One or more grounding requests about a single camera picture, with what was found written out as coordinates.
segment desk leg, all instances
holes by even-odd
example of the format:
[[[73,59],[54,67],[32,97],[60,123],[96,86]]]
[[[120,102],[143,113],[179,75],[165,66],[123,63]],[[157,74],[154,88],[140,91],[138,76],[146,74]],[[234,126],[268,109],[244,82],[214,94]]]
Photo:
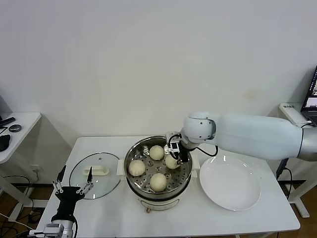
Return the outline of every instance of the desk leg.
[[[304,195],[306,192],[308,192],[310,189],[313,188],[313,186],[312,187],[309,187],[309,186],[302,187],[305,183],[303,183],[297,189],[295,189],[292,186],[293,192],[291,192],[291,194],[289,196],[289,199],[288,199],[290,204],[295,204],[295,206],[296,206],[298,212],[301,214],[302,218],[308,218],[308,217],[310,217],[310,215],[309,215],[305,205],[301,201],[301,196]],[[286,186],[287,190],[289,190],[289,184],[286,184],[285,186]]]
[[[32,187],[30,187],[29,189],[25,189],[24,194],[29,197],[32,193],[34,189]],[[9,216],[9,221],[13,222],[16,221],[16,219],[18,218],[21,210],[23,209],[23,207],[43,207],[45,208],[46,205],[48,203],[48,200],[37,200],[37,199],[33,199],[33,203],[29,203],[29,204],[25,204],[23,205],[23,203],[19,202],[18,204],[15,205],[13,211],[11,212],[10,216]]]
[[[32,203],[32,200],[30,198],[28,198],[23,192],[20,192],[19,189],[9,183],[2,176],[0,176],[0,188],[11,197],[21,202],[23,205],[28,205]]]
[[[266,238],[269,235],[273,234],[274,232],[268,232],[268,233],[261,233],[261,234],[251,234],[248,235],[249,238]]]

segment steamer basket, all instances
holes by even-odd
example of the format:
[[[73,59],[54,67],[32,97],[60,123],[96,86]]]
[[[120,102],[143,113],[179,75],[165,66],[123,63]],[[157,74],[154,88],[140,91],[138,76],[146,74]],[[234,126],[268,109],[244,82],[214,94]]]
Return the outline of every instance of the steamer basket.
[[[125,156],[124,172],[129,186],[138,196],[151,201],[165,201],[176,197],[187,187],[191,178],[193,161],[188,153],[189,161],[171,170],[165,165],[165,158],[159,161],[150,158],[149,150],[154,145],[164,147],[165,156],[168,154],[165,136],[151,136],[140,140]],[[129,164],[134,160],[142,160],[146,166],[141,176],[134,177],[129,174]],[[156,173],[164,174],[167,179],[167,187],[162,192],[154,192],[150,188],[150,179]]]

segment white table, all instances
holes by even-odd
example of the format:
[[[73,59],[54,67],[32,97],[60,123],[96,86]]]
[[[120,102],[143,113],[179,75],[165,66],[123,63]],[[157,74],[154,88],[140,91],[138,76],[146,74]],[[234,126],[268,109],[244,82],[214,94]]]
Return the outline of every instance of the white table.
[[[0,164],[5,163],[10,159],[12,154],[18,148],[18,146],[22,143],[27,134],[31,131],[31,129],[35,126],[38,120],[41,118],[41,114],[37,112],[31,113],[2,113],[3,119],[15,117],[16,121],[5,125],[6,127],[10,127],[13,124],[20,124],[22,129],[19,132],[10,132],[8,129],[4,131],[1,135],[9,134],[11,136],[9,147],[0,152]],[[5,191],[7,194],[12,196],[14,199],[19,201],[19,203],[15,206],[14,210],[10,215],[10,221],[16,220],[21,208],[32,207],[32,200],[29,198],[29,195],[32,192],[32,188],[28,189],[28,193],[22,193],[16,187],[14,187],[11,183],[9,183],[6,179],[0,176],[0,188]],[[47,200],[33,200],[34,207],[45,207],[47,204]]]
[[[145,137],[79,138],[66,162],[67,168],[62,185],[68,185],[72,169],[86,156],[97,152],[109,152],[124,159],[130,147]],[[214,150],[208,145],[201,147],[210,152]],[[223,153],[231,154],[220,150],[219,154]],[[201,165],[207,159],[207,156],[199,151],[194,154]],[[79,224],[77,237],[192,237],[299,229],[300,223],[266,161],[235,155],[252,167],[261,184],[260,200],[252,209],[234,212],[219,207],[205,195],[199,179],[193,178],[177,207],[166,211],[151,211],[147,214],[127,182],[122,180],[110,194],[96,200],[81,200],[77,203],[74,213]],[[46,223],[50,223],[51,217],[56,214],[58,204],[59,200],[53,193],[38,230],[43,229]]]
[[[299,124],[307,119],[300,113],[302,103],[282,103],[279,106],[281,112],[289,119],[293,124]],[[311,190],[313,187],[317,185],[317,174],[315,176],[310,177],[306,180],[302,185],[300,185],[297,189],[292,187],[292,192],[289,196],[289,203],[295,204],[299,213],[303,218],[310,217],[306,207],[301,201],[301,196],[303,196],[306,192]]]

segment electric outlet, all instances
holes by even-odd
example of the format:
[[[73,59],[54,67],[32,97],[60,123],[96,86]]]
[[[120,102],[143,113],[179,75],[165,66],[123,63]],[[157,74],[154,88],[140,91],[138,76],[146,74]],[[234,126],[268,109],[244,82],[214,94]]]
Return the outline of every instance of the electric outlet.
[[[34,171],[34,172],[42,172],[43,171],[43,169],[42,169],[42,167],[41,166],[39,166],[39,165],[31,165],[31,170],[32,171]]]

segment white plate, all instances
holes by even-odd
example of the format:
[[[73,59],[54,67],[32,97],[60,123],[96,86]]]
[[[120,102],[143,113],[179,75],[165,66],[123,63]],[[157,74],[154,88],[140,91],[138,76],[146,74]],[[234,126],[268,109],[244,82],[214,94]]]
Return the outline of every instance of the white plate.
[[[261,195],[261,187],[253,171],[233,156],[206,160],[200,169],[200,183],[213,202],[233,211],[253,207]]]

